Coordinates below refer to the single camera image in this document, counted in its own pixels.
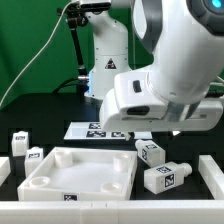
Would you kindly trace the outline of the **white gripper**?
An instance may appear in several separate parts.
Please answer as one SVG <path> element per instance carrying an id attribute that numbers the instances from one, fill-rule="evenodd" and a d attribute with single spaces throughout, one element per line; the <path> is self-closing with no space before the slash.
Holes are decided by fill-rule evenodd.
<path id="1" fill-rule="evenodd" d="M 134 139 L 134 132 L 142 131 L 206 131 L 220 120 L 223 106 L 219 100 L 207 98 L 194 107 L 169 106 L 147 81 L 143 70 L 115 76 L 114 88 L 106 94 L 99 112 L 104 131 L 127 132 L 124 135 L 129 140 Z"/>

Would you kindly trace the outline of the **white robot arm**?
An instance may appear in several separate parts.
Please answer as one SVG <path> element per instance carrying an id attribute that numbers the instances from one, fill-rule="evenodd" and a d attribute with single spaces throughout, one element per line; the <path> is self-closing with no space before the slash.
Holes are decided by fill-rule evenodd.
<path id="1" fill-rule="evenodd" d="M 223 104 L 207 96 L 224 71 L 224 0 L 132 0 L 152 64 L 120 73 L 99 111 L 104 131 L 207 131 Z"/>

